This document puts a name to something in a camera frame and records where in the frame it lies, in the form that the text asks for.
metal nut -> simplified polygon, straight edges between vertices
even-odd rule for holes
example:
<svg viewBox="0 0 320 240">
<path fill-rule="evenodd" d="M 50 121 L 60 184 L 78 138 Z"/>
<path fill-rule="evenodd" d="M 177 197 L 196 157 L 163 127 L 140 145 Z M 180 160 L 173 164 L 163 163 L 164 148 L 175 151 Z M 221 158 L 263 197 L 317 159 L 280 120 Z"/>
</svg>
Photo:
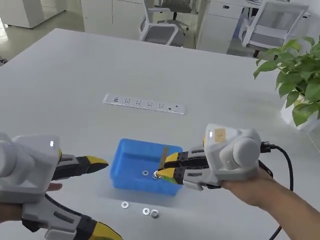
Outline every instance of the metal nut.
<svg viewBox="0 0 320 240">
<path fill-rule="evenodd" d="M 156 209 L 151 210 L 150 216 L 151 216 L 153 219 L 157 219 L 157 218 L 159 217 L 159 211 L 156 210 Z"/>
<path fill-rule="evenodd" d="M 121 207 L 123 209 L 127 209 L 129 207 L 129 203 L 127 201 L 124 201 L 124 202 L 121 203 Z"/>
<path fill-rule="evenodd" d="M 155 179 L 155 180 L 158 180 L 158 179 L 161 178 L 160 176 L 158 176 L 157 172 L 158 172 L 158 171 L 155 171 L 155 172 L 153 173 L 153 175 L 152 175 L 152 178 Z"/>
<path fill-rule="evenodd" d="M 150 209 L 146 207 L 146 208 L 144 208 L 144 209 L 142 210 L 142 213 L 143 213 L 144 215 L 148 216 L 148 215 L 150 214 Z"/>
<path fill-rule="evenodd" d="M 147 170 L 144 170 L 144 171 L 142 171 L 142 175 L 143 175 L 143 176 L 148 176 L 148 175 L 149 175 L 149 172 L 148 172 Z"/>
</svg>

power strip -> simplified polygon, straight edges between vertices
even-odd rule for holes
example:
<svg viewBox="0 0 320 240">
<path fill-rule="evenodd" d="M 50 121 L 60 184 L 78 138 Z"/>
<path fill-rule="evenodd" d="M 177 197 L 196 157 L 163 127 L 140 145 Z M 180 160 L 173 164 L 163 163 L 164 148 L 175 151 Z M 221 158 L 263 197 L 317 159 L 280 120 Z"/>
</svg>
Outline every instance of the power strip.
<svg viewBox="0 0 320 240">
<path fill-rule="evenodd" d="M 158 102 L 148 99 L 142 99 L 138 97 L 121 96 L 116 94 L 108 93 L 103 102 L 105 104 L 129 107 L 135 109 L 144 109 L 157 112 L 164 112 L 170 114 L 186 114 L 186 107 L 181 104 Z"/>
</svg>

black cable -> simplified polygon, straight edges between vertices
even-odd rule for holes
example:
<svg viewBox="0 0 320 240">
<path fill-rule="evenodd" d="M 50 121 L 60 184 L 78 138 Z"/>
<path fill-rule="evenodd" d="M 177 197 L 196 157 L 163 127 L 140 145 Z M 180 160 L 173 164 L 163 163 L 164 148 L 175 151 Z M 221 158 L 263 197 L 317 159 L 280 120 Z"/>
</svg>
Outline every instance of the black cable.
<svg viewBox="0 0 320 240">
<path fill-rule="evenodd" d="M 269 142 L 262 142 L 261 148 L 260 148 L 261 153 L 270 153 L 272 149 L 277 149 L 278 151 L 280 151 L 284 155 L 288 163 L 289 179 L 290 179 L 289 189 L 293 192 L 294 191 L 294 170 L 292 168 L 291 159 L 287 154 L 287 152 L 283 150 L 281 147 L 274 144 L 270 144 Z M 279 226 L 277 230 L 274 232 L 274 234 L 272 234 L 272 236 L 269 238 L 269 240 L 274 240 L 278 236 L 281 230 L 282 230 L 282 227 Z"/>
</svg>

table surface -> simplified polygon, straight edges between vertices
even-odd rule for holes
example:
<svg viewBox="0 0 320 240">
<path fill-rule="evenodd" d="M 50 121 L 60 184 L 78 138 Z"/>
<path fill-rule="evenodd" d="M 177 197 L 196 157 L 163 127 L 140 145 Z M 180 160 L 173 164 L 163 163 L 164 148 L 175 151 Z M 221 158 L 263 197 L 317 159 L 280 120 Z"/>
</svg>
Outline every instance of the table surface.
<svg viewBox="0 0 320 240">
<path fill-rule="evenodd" d="M 1 127 L 11 137 L 55 134 L 66 154 L 112 162 L 122 138 L 187 150 L 202 142 L 208 123 L 254 128 L 292 159 L 295 189 L 320 209 L 320 154 L 308 135 L 280 116 L 276 72 L 253 79 L 255 60 L 55 29 L 0 68 Z M 107 93 L 186 106 L 186 115 L 103 104 Z M 278 152 L 260 159 L 288 185 Z M 51 195 L 62 204 L 104 221 L 125 240 L 269 239 L 277 223 L 223 189 L 188 188 L 175 197 L 114 189 L 109 170 L 64 180 Z M 130 202 L 127 209 L 121 202 Z M 149 207 L 160 218 L 142 214 Z M 0 225 L 3 239 L 43 239 L 20 223 Z"/>
</svg>

blue container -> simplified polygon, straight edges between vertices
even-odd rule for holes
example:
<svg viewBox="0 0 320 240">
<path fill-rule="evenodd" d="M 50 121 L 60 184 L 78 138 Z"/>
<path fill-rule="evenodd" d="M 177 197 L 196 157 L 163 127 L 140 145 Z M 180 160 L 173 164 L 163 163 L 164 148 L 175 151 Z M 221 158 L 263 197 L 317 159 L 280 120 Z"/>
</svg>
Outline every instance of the blue container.
<svg viewBox="0 0 320 240">
<path fill-rule="evenodd" d="M 168 155 L 182 152 L 179 146 L 121 139 L 110 172 L 113 186 L 117 189 L 176 195 L 182 185 L 152 177 L 158 170 L 165 146 L 169 148 Z M 144 176 L 143 171 L 148 171 L 148 175 Z"/>
</svg>

